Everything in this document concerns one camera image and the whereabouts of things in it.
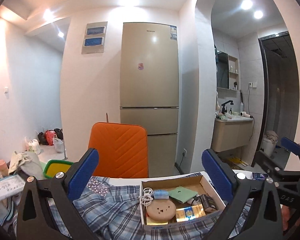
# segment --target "cardboard box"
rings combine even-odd
[[[180,227],[180,226],[197,223],[199,221],[205,221],[207,219],[220,215],[224,210],[224,208],[226,207],[226,205],[224,204],[224,202],[222,201],[218,193],[215,191],[213,186],[202,175],[196,177],[188,177],[188,178],[142,181],[140,184],[140,196],[143,195],[143,189],[146,187],[150,187],[153,190],[164,189],[169,191],[179,186],[194,190],[198,192],[199,195],[201,194],[209,195],[216,203],[216,208],[218,209],[218,211],[215,211],[213,213],[207,213],[203,217],[192,219],[189,221],[184,221],[184,222],[176,222],[176,219],[174,218],[170,220],[167,225],[147,225],[146,208],[141,204],[141,200],[140,200],[141,222],[144,230],[151,231],[151,230],[158,230],[158,229],[174,228],[174,227]],[[170,200],[174,202],[176,208],[183,208],[183,207],[190,206],[190,204],[188,203],[184,203],[184,204],[179,203],[173,198],[170,198]]]

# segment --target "plaid shirt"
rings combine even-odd
[[[202,239],[212,228],[217,218],[208,221],[201,221],[191,225],[145,232],[141,224],[139,206],[139,186],[111,186],[108,185],[108,178],[94,177],[109,187],[109,193],[102,197],[99,194],[85,188],[81,197],[73,201],[74,206],[88,224],[90,229],[100,238],[106,240],[116,239],[151,239],[151,240],[172,240],[172,239]],[[58,213],[52,199],[49,200],[52,214],[60,229],[60,232],[70,236],[66,226]],[[236,236],[246,219],[250,209],[247,204],[241,214],[234,230],[229,237]]]

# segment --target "orange quilted leather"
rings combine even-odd
[[[89,148],[99,153],[94,176],[148,177],[147,133],[141,126],[98,122],[91,129]]]

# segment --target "black plastic bag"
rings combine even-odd
[[[63,140],[63,132],[59,128],[55,128],[55,133],[60,140]]]
[[[46,136],[43,132],[38,133],[39,143],[42,145],[49,145]]]

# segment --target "green sticky note pad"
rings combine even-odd
[[[169,191],[170,197],[175,198],[176,200],[178,200],[182,203],[187,202],[190,198],[193,198],[197,194],[198,193],[196,191],[187,189],[185,187],[177,187],[177,188]]]

